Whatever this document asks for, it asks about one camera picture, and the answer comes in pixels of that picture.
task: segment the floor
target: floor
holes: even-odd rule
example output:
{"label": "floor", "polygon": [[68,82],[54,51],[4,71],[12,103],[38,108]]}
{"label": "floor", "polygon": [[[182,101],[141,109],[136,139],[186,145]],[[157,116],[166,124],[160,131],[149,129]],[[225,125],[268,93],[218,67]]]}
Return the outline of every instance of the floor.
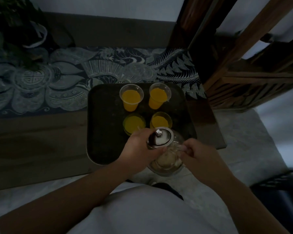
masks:
{"label": "floor", "polygon": [[[287,171],[272,138],[254,110],[240,114],[216,111],[215,116],[228,144],[219,153],[238,179],[249,186]],[[80,177],[1,190],[0,216]],[[219,232],[237,233],[219,196],[197,181],[186,168],[174,177],[158,177],[148,169],[132,177],[133,181],[141,183],[150,179],[171,185],[188,205],[198,210]]]}

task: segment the white shirt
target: white shirt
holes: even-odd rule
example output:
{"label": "white shirt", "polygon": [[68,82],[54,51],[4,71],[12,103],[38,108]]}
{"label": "white shirt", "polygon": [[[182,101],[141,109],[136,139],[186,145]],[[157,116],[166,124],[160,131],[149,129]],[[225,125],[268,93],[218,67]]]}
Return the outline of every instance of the white shirt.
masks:
{"label": "white shirt", "polygon": [[67,234],[216,234],[194,209],[174,194],[125,182]]}

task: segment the plastic cup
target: plastic cup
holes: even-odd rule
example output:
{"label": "plastic cup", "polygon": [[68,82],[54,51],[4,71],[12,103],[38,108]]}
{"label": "plastic cup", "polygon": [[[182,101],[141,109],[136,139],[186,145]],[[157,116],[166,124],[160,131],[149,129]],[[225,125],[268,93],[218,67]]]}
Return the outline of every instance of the plastic cup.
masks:
{"label": "plastic cup", "polygon": [[[166,95],[167,95],[167,99],[166,100],[161,100],[160,98],[153,98],[151,96],[151,91],[153,89],[161,89],[161,90],[164,90]],[[155,84],[152,84],[151,87],[150,87],[150,100],[149,100],[149,106],[150,108],[152,109],[159,109],[160,106],[162,106],[162,104],[164,102],[167,102],[169,101],[169,99],[171,98],[172,96],[172,92],[170,91],[170,88],[166,85],[166,84],[163,84],[163,83],[155,83]]]}
{"label": "plastic cup", "polygon": [[[127,90],[137,91],[138,94],[140,95],[140,100],[137,100],[135,102],[132,98],[128,98],[128,99],[124,98],[123,95]],[[134,84],[128,84],[121,88],[121,90],[119,91],[119,96],[121,97],[121,100],[123,101],[125,110],[128,112],[133,112],[134,110],[136,110],[138,104],[142,101],[144,97],[144,93],[143,93],[143,90],[139,86]]]}
{"label": "plastic cup", "polygon": [[153,114],[153,116],[152,116],[152,118],[151,118],[151,121],[150,121],[150,128],[151,128],[151,129],[153,129],[153,128],[155,128],[155,127],[166,126],[166,125],[162,125],[162,124],[153,126],[153,124],[152,124],[152,120],[153,120],[153,118],[155,118],[155,117],[157,117],[157,116],[160,116],[160,117],[165,118],[165,120],[168,122],[168,126],[167,126],[167,127],[168,127],[169,129],[172,128],[172,119],[171,119],[171,117],[170,117],[167,113],[164,113],[164,112],[157,112],[157,113]]}
{"label": "plastic cup", "polygon": [[137,127],[137,130],[143,129],[143,128],[145,128],[145,126],[146,126],[146,121],[145,121],[145,119],[144,119],[141,115],[139,115],[139,114],[137,114],[137,113],[133,113],[133,114],[130,114],[130,115],[126,116],[125,119],[124,119],[124,121],[123,121],[123,128],[124,128],[125,133],[126,133],[127,135],[129,135],[129,136],[131,136],[131,134],[132,134],[133,132],[136,131],[136,130],[133,130],[133,131],[127,131],[128,128],[127,128],[127,126],[126,126],[126,123],[128,123],[128,122],[130,123],[130,119],[131,119],[131,117],[138,117],[138,118],[140,118],[141,121],[142,121],[142,124],[139,125],[139,126]]}

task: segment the orange juice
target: orange juice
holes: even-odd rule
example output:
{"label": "orange juice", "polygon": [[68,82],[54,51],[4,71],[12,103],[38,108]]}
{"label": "orange juice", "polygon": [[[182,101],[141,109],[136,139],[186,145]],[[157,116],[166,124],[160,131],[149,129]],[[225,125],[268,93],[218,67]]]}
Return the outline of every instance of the orange juice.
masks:
{"label": "orange juice", "polygon": [[125,110],[133,112],[140,102],[140,94],[136,90],[126,90],[121,99],[123,100]]}
{"label": "orange juice", "polygon": [[158,109],[167,101],[167,94],[164,90],[156,88],[150,92],[149,106],[152,109]]}
{"label": "orange juice", "polygon": [[153,128],[161,127],[161,126],[168,127],[168,121],[164,117],[161,117],[161,116],[153,117],[150,123],[150,128],[153,129]]}
{"label": "orange juice", "polygon": [[128,118],[125,118],[123,126],[124,126],[126,134],[131,135],[136,130],[145,128],[145,123],[142,121],[140,117],[130,116]]}

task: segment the metal lid knob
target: metal lid knob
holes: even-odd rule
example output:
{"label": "metal lid knob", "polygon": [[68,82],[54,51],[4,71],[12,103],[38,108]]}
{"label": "metal lid knob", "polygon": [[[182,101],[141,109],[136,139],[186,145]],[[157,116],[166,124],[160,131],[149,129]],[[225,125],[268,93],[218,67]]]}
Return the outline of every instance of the metal lid knob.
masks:
{"label": "metal lid knob", "polygon": [[156,149],[166,147],[174,140],[174,133],[167,127],[158,127],[157,130],[150,135],[147,143],[150,147]]}

